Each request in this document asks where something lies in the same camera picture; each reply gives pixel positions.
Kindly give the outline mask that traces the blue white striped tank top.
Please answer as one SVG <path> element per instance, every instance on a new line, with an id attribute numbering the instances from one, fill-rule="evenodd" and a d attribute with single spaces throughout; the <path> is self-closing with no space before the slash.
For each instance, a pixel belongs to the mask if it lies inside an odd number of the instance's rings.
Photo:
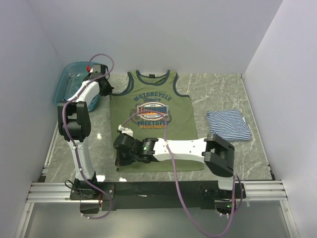
<path id="1" fill-rule="evenodd" d="M 238 109 L 224 111 L 208 111 L 207 122 L 211 133 L 226 141 L 249 141 L 251 131 Z"/>

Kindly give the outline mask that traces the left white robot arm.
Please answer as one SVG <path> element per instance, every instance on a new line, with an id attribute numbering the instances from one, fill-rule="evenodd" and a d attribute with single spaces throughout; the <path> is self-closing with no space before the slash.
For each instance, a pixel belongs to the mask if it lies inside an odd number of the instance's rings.
<path id="1" fill-rule="evenodd" d="M 75 164 L 72 190 L 87 199 L 94 199 L 103 191 L 98 187 L 89 154 L 91 120 L 88 106 L 98 95 L 110 95 L 113 87 L 107 80 L 110 71 L 106 65 L 95 63 L 88 66 L 87 71 L 88 75 L 74 95 L 58 103 L 57 113 L 59 134 L 67 141 Z"/>

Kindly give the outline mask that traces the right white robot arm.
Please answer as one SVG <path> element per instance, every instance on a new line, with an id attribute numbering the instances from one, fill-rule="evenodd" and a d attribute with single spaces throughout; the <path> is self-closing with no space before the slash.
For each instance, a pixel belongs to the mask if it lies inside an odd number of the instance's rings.
<path id="1" fill-rule="evenodd" d="M 201 170 L 207 166 L 218 181 L 217 192 L 228 198 L 234 191 L 235 147 L 216 134 L 196 140 L 145 138 L 139 141 L 120 134 L 114 141 L 115 164 L 127 173 Z"/>

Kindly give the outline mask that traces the olive green tank top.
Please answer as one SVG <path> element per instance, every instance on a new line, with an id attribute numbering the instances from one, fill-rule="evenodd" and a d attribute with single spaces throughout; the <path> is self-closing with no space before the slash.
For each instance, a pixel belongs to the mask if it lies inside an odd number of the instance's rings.
<path id="1" fill-rule="evenodd" d="M 109 100 L 113 139 L 118 137 L 121 124 L 140 141 L 164 136 L 169 140 L 198 139 L 190 96 L 176 90 L 177 72 L 155 76 L 134 70 L 127 75 L 127 88 L 111 94 Z"/>

